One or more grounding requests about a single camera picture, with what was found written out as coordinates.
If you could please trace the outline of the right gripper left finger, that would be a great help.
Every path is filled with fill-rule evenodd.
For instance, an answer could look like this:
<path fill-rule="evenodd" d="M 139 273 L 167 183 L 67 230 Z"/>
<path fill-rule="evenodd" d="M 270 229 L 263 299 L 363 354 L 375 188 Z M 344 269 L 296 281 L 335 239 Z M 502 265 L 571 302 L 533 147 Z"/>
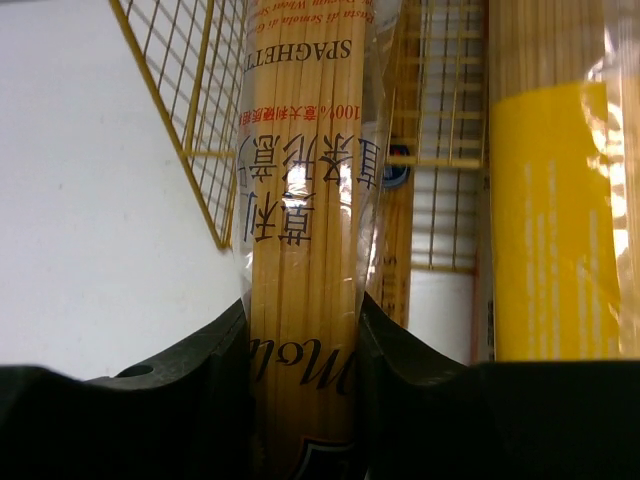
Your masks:
<path fill-rule="evenodd" d="M 244 479 L 248 333 L 235 303 L 114 377 L 1 370 L 5 479 Z"/>

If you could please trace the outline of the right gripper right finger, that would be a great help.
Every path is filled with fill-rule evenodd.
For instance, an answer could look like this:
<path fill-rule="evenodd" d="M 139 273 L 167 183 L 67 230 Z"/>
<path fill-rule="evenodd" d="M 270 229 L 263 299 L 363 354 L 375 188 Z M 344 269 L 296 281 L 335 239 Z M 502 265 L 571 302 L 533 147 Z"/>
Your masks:
<path fill-rule="evenodd" d="M 635 479 L 632 360 L 462 365 L 362 305 L 357 415 L 373 479 Z"/>

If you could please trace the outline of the dark blue spaghetti bag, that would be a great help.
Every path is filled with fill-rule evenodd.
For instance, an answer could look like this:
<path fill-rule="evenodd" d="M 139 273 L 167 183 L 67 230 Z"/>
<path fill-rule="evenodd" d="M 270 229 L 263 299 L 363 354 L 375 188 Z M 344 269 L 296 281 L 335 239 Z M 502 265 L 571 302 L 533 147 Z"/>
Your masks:
<path fill-rule="evenodd" d="M 409 60 L 420 54 L 422 6 L 404 1 L 396 27 L 390 65 L 395 68 L 390 152 L 381 197 L 383 277 L 381 307 L 401 327 L 409 323 L 414 171 L 408 158 L 417 153 L 420 67 Z"/>

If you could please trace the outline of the orange blue pasta bag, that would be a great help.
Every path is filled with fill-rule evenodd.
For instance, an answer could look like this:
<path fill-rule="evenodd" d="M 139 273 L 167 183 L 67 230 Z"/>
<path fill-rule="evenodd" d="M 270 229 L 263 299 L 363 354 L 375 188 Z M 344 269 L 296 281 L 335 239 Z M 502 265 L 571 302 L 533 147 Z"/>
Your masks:
<path fill-rule="evenodd" d="M 353 479 L 358 320 L 389 154 L 401 1 L 251 1 L 233 249 L 255 479 Z"/>

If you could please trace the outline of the yellow spaghetti bag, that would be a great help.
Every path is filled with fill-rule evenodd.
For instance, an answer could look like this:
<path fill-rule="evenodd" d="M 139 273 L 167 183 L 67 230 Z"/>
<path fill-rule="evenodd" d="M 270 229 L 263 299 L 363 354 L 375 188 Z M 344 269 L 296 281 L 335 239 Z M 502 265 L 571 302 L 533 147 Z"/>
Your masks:
<path fill-rule="evenodd" d="M 639 5 L 488 12 L 495 354 L 639 355 Z"/>

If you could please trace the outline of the red white spaghetti bag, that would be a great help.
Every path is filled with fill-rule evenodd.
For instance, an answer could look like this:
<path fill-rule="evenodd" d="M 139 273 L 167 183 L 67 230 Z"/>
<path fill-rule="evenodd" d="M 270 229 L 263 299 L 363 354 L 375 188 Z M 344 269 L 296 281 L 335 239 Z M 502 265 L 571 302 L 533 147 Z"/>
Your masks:
<path fill-rule="evenodd" d="M 476 205 L 476 263 L 471 333 L 472 363 L 492 361 L 495 357 L 490 179 L 487 168 L 479 171 Z"/>

